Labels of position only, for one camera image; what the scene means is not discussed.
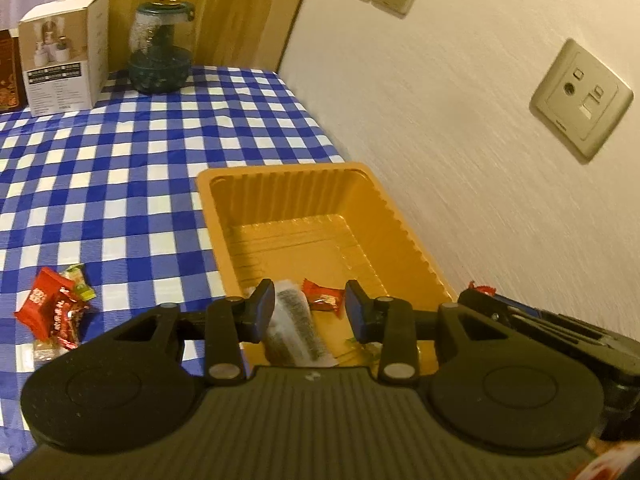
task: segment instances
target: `blue and white checkered tablecloth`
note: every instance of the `blue and white checkered tablecloth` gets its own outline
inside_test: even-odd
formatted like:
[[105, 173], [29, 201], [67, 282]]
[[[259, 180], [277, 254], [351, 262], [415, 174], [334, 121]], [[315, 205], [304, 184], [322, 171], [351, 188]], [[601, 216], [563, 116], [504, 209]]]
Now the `blue and white checkered tablecloth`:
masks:
[[[19, 407], [33, 336], [14, 311], [40, 267], [86, 265], [84, 340], [165, 301], [203, 309], [223, 289], [194, 177], [327, 161], [342, 158], [272, 72], [199, 67], [160, 96], [120, 73], [93, 110], [0, 115], [0, 470], [34, 446]], [[185, 368], [199, 357], [188, 344]]]

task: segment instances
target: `red candy packet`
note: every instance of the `red candy packet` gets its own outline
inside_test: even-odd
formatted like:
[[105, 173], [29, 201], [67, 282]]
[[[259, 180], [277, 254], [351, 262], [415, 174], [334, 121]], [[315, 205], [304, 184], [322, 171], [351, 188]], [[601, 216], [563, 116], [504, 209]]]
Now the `red candy packet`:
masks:
[[344, 290], [320, 286], [305, 279], [302, 283], [302, 292], [306, 296], [311, 310], [333, 311], [337, 317], [342, 315]]
[[53, 298], [52, 336], [68, 350], [78, 348], [80, 336], [78, 326], [87, 305], [78, 300], [67, 288], [60, 288]]
[[469, 286], [467, 288], [472, 288], [491, 297], [495, 296], [496, 293], [495, 287], [489, 285], [476, 285], [476, 282], [474, 281], [469, 282]]
[[72, 290], [74, 282], [43, 267], [33, 282], [33, 287], [20, 310], [14, 313], [18, 321], [29, 327], [36, 339], [45, 340], [53, 328], [53, 299], [60, 288]]

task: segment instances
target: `red packaging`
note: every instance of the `red packaging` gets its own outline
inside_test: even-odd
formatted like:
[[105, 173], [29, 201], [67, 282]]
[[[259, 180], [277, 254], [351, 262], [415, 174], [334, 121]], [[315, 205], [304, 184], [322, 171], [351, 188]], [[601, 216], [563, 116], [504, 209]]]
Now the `red packaging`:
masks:
[[637, 460], [640, 459], [640, 442], [619, 442], [607, 452], [593, 459], [568, 480], [617, 480], [618, 478], [638, 478]]
[[495, 287], [489, 285], [478, 285], [476, 286], [476, 282], [469, 282], [469, 286], [467, 288], [472, 288], [473, 290], [477, 290], [478, 292], [482, 292], [488, 296], [495, 296]]
[[302, 283], [302, 292], [311, 310], [333, 311], [337, 317], [341, 316], [344, 290], [320, 286], [305, 279]]
[[18, 321], [29, 327], [36, 339], [44, 340], [53, 328], [53, 297], [61, 287], [74, 287], [74, 282], [58, 273], [42, 267], [33, 282], [33, 287], [20, 310], [14, 313]]
[[68, 350], [78, 348], [78, 326], [87, 305], [73, 295], [68, 288], [60, 288], [54, 296], [53, 337]]

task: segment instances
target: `green candy wrapper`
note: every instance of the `green candy wrapper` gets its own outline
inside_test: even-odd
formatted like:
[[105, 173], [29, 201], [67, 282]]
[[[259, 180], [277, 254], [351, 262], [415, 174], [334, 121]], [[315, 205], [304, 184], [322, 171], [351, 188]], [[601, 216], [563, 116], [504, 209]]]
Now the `green candy wrapper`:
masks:
[[74, 293], [76, 296], [79, 296], [83, 301], [89, 301], [95, 298], [95, 291], [86, 284], [84, 274], [82, 273], [83, 267], [84, 264], [68, 266], [65, 271], [62, 272], [62, 275], [75, 283]]

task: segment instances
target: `orange plastic tray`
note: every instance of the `orange plastic tray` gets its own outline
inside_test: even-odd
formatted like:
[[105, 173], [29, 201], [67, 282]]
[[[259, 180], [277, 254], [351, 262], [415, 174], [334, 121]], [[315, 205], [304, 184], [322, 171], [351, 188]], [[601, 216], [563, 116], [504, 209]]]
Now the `orange plastic tray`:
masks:
[[[261, 279], [304, 278], [344, 288], [356, 279], [370, 297], [395, 296], [416, 309], [451, 300], [391, 199], [363, 164], [304, 164], [205, 170], [197, 177], [204, 218], [225, 292], [245, 296]], [[341, 364], [353, 362], [346, 316], [314, 312]], [[247, 345], [251, 364], [266, 361]], [[434, 365], [421, 345], [423, 368]]]

